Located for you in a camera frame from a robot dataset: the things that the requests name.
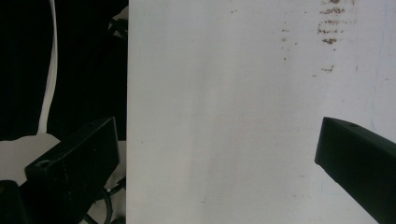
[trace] white strip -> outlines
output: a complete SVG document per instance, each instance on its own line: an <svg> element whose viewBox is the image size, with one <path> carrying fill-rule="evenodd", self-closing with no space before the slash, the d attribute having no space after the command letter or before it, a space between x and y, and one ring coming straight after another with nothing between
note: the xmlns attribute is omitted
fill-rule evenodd
<svg viewBox="0 0 396 224"><path fill-rule="evenodd" d="M56 77L58 71L58 39L56 32L56 12L54 0L49 0L53 20L53 42L52 53L49 62L49 75L47 77L47 87L44 95L43 105L41 108L40 121L38 122L37 133L47 132L47 123L50 113L50 105L52 103L53 94L55 93Z"/></svg>

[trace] black object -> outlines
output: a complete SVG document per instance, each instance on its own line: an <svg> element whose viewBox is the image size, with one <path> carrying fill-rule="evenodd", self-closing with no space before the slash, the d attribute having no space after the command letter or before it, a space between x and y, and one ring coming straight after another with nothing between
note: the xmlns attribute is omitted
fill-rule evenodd
<svg viewBox="0 0 396 224"><path fill-rule="evenodd" d="M0 223L29 223L20 189L11 180L0 181Z"/></svg>
<svg viewBox="0 0 396 224"><path fill-rule="evenodd" d="M128 41L128 20L125 19L111 19L111 26L108 28L108 34L114 35L116 31L119 32L122 39Z"/></svg>
<svg viewBox="0 0 396 224"><path fill-rule="evenodd" d="M0 204L7 204L8 210L27 214L24 222L0 219L0 223L78 224L118 164L114 118L91 122L25 168L27 181L19 187L21 194L14 183L7 197L0 195ZM9 214L5 211L0 210L1 218Z"/></svg>
<svg viewBox="0 0 396 224"><path fill-rule="evenodd" d="M396 223L396 145L359 125L324 118L315 162L379 223Z"/></svg>

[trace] white paper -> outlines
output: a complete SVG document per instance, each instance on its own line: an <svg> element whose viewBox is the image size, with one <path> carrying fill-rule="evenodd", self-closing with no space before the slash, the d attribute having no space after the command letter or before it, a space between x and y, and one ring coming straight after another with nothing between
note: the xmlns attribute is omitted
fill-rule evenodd
<svg viewBox="0 0 396 224"><path fill-rule="evenodd" d="M396 140L396 2L131 0L128 223L375 223L324 116Z"/></svg>

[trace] cable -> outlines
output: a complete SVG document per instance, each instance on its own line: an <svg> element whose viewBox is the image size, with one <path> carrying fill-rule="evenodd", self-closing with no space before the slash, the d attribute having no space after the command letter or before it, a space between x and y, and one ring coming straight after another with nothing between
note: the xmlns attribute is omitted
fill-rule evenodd
<svg viewBox="0 0 396 224"><path fill-rule="evenodd" d="M111 204L109 193L107 192L106 189L102 189L102 195L103 195L103 197L105 199L105 203L106 203L106 220L105 220L105 224L110 224L111 216L113 215L113 206Z"/></svg>
<svg viewBox="0 0 396 224"><path fill-rule="evenodd" d="M88 215L88 214L85 214L84 215L84 221L86 221L88 224L98 224L95 220L93 220L93 218L90 216L90 215Z"/></svg>
<svg viewBox="0 0 396 224"><path fill-rule="evenodd" d="M122 217L116 218L113 221L111 221L111 217L113 215L113 205L112 205L110 196L116 194L121 189L126 189L126 177L124 177L119 182L117 182L117 186L116 187L114 187L114 188L112 188L110 190L102 189L100 191L100 194L99 194L98 198L96 199L96 201L105 200L105 204L106 204L106 220L105 220L105 224L121 224L121 223L125 223L125 218L122 219ZM88 214L86 214L83 219L88 224L98 224Z"/></svg>

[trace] white surface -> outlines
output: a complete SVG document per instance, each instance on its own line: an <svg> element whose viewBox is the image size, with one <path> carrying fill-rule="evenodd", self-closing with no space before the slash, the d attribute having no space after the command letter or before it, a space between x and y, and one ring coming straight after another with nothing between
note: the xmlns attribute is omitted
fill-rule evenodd
<svg viewBox="0 0 396 224"><path fill-rule="evenodd" d="M128 223L375 223L314 157L324 116L396 140L395 1L130 6Z"/></svg>
<svg viewBox="0 0 396 224"><path fill-rule="evenodd" d="M59 143L54 136L41 133L15 141L0 142L0 180L26 181L24 168Z"/></svg>

